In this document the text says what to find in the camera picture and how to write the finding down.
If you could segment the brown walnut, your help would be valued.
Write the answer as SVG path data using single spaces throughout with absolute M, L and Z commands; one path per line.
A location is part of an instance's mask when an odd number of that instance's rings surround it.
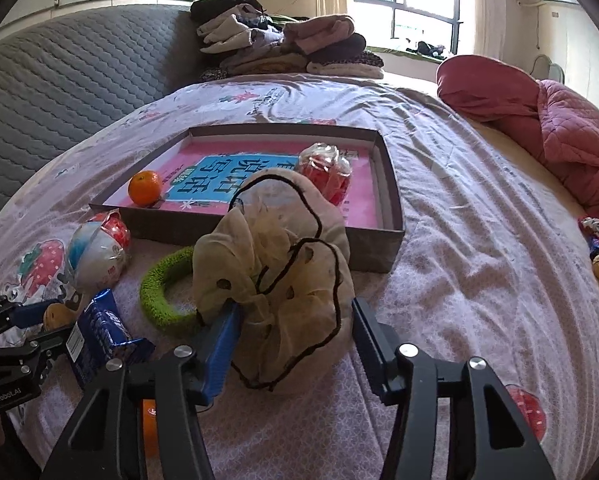
M 43 327 L 45 330 L 59 330 L 76 321 L 78 312 L 66 304 L 50 304 L 44 311 Z

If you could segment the small orange mandarin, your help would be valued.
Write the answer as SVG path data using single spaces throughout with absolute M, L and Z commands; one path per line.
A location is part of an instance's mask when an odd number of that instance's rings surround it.
M 155 458 L 159 455 L 156 403 L 154 400 L 142 401 L 142 429 L 143 445 L 147 458 Z

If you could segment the blue cookie snack pack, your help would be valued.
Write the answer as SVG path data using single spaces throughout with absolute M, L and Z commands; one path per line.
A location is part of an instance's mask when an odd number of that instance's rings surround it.
M 124 326 L 110 289 L 102 290 L 91 299 L 72 326 L 65 346 L 70 366 L 82 390 L 109 360 L 143 363 L 155 351 L 152 341 L 133 337 Z

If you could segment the blue surprise egg toy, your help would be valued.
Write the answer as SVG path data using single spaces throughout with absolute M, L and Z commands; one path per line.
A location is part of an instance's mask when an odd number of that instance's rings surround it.
M 113 287 L 126 269 L 130 245 L 119 210 L 99 212 L 72 234 L 65 252 L 68 283 L 91 295 Z

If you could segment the large orange mandarin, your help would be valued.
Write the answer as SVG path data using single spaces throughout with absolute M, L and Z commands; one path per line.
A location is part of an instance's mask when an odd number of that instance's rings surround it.
M 128 183 L 128 196 L 139 207 L 150 207 L 162 198 L 162 178 L 154 170 L 142 170 Z

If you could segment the cream black-trimmed scrunchie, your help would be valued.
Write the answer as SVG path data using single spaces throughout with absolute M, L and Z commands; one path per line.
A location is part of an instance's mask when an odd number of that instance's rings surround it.
M 354 315 L 349 240 L 339 208 L 290 169 L 266 169 L 234 194 L 192 257 L 193 304 L 209 324 L 242 306 L 232 366 L 249 389 L 309 389 L 348 352 Z

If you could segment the red surprise egg toy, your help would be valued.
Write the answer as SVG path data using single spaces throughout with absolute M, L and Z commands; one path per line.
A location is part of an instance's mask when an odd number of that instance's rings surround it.
M 331 204 L 344 203 L 353 167 L 336 145 L 315 143 L 308 146 L 298 155 L 296 171 L 313 182 Z

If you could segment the strawberry print bed sheet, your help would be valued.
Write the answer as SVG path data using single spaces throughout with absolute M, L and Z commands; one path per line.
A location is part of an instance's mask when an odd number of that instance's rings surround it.
M 389 274 L 355 289 L 401 340 L 430 356 L 483 356 L 534 396 L 557 479 L 599 457 L 599 282 L 577 203 L 523 148 L 413 90 L 317 76 L 192 84 L 49 162 L 0 212 L 0 292 L 40 292 L 37 246 L 92 217 L 89 203 L 191 127 L 303 122 L 377 130 L 396 174 L 406 236 Z M 378 479 L 393 408 L 373 396 L 355 349 L 306 393 L 248 390 L 231 370 L 200 426 L 216 479 Z

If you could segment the grey quilted headboard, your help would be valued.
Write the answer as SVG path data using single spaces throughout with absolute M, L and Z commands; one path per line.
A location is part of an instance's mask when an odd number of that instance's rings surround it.
M 1 40 L 0 210 L 47 162 L 202 70 L 184 6 L 86 10 Z

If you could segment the shallow grey cardboard box tray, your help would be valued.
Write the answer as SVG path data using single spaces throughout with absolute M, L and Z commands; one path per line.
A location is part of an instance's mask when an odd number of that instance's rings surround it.
M 331 144 L 347 158 L 345 197 L 330 204 L 295 167 L 302 151 Z M 150 148 L 91 200 L 116 209 L 133 237 L 190 246 L 232 208 L 325 237 L 336 219 L 348 238 L 349 266 L 392 269 L 405 236 L 396 177 L 375 130 L 313 124 L 234 124 L 188 128 Z

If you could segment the pile of folded clothes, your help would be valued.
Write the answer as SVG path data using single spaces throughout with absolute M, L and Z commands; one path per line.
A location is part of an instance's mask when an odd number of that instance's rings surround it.
M 208 64 L 203 81 L 296 73 L 384 77 L 383 60 L 347 14 L 296 20 L 268 14 L 257 0 L 197 0 L 190 15 Z

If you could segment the white chair back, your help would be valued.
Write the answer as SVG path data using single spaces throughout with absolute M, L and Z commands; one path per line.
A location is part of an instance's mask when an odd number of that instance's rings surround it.
M 563 68 L 554 63 L 548 55 L 539 54 L 534 59 L 533 67 L 531 68 L 531 76 L 536 80 L 553 80 L 560 84 L 565 83 L 565 75 Z

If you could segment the dark clothes on windowsill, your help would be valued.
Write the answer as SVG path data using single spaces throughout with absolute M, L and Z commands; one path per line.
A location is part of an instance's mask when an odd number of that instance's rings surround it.
M 427 56 L 428 58 L 438 58 L 438 60 L 446 58 L 444 46 L 434 46 L 425 41 L 419 41 L 414 49 L 409 49 L 409 52 Z

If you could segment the right beige curtain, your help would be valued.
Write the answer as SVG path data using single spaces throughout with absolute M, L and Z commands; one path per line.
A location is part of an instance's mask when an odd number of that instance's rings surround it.
M 505 0 L 475 0 L 474 52 L 502 60 L 505 52 Z

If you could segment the window with dark frame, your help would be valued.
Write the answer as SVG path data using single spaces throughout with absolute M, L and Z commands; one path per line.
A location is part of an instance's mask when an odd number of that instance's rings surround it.
M 354 0 L 349 14 L 372 47 L 409 52 L 425 41 L 458 51 L 461 0 Z

